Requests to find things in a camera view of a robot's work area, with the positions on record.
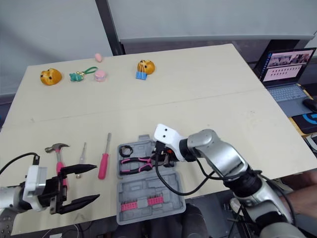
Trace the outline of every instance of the hammer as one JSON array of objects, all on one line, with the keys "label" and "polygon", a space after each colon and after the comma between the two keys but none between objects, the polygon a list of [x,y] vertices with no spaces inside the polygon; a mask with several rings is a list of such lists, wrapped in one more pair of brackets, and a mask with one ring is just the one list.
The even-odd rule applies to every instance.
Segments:
[{"label": "hammer", "polygon": [[[61,161],[60,150],[62,147],[69,147],[69,145],[63,143],[57,143],[52,145],[51,147],[45,148],[46,153],[50,153],[52,151],[56,152],[57,164],[56,164],[56,174],[58,175],[61,168],[65,167],[64,163]],[[63,185],[67,186],[67,181],[63,180]]]}]

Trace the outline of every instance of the small screwdriver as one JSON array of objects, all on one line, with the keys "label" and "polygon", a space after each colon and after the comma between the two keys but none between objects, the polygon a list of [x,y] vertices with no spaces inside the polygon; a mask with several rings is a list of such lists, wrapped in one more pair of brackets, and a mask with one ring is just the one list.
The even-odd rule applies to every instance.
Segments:
[{"label": "small screwdriver", "polygon": [[99,167],[99,173],[98,173],[98,178],[99,179],[104,179],[106,177],[107,166],[108,166],[108,157],[109,157],[110,140],[111,140],[111,133],[108,133],[106,151],[103,154],[102,159],[100,161],[100,167]]},{"label": "small screwdriver", "polygon": [[[81,153],[81,156],[79,158],[79,164],[84,164],[85,163],[86,146],[87,146],[87,143],[85,142],[84,143],[83,152]],[[81,174],[76,175],[76,178],[80,179],[81,178]]]}]

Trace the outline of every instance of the pliers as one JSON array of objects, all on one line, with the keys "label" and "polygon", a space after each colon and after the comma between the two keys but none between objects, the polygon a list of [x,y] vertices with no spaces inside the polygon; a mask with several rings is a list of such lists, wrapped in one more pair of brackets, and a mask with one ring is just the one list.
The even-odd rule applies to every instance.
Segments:
[{"label": "pliers", "polygon": [[120,161],[121,164],[127,164],[127,163],[132,163],[132,162],[141,162],[141,163],[146,163],[145,165],[137,168],[137,169],[133,169],[133,170],[121,170],[120,174],[121,175],[133,175],[133,174],[137,174],[140,173],[142,171],[150,171],[152,170],[153,166],[155,166],[155,161],[152,161],[152,157],[143,157],[143,158],[139,158],[139,157],[132,157],[132,158],[128,158],[128,159],[124,159]]}]

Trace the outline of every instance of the pink ball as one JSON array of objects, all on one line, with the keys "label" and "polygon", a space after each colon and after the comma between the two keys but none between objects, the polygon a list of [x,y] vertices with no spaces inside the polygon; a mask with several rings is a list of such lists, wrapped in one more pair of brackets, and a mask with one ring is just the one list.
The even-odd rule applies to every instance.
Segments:
[{"label": "pink ball", "polygon": [[103,61],[103,57],[102,57],[102,55],[99,54],[99,53],[96,53],[96,54],[95,54],[95,59],[96,59],[98,62]]}]

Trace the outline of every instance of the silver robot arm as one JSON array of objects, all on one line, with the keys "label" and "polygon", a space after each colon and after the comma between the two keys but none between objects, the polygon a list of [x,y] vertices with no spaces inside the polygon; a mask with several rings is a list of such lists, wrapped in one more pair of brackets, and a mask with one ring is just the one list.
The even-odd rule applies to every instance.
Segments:
[{"label": "silver robot arm", "polygon": [[262,229],[260,237],[275,237],[276,234],[304,237],[291,225],[290,213],[272,188],[251,169],[232,145],[221,141],[213,130],[205,129],[185,138],[174,129],[159,124],[154,140],[171,148],[179,161],[205,158],[218,176],[224,179],[224,185],[233,191],[253,222]]}]

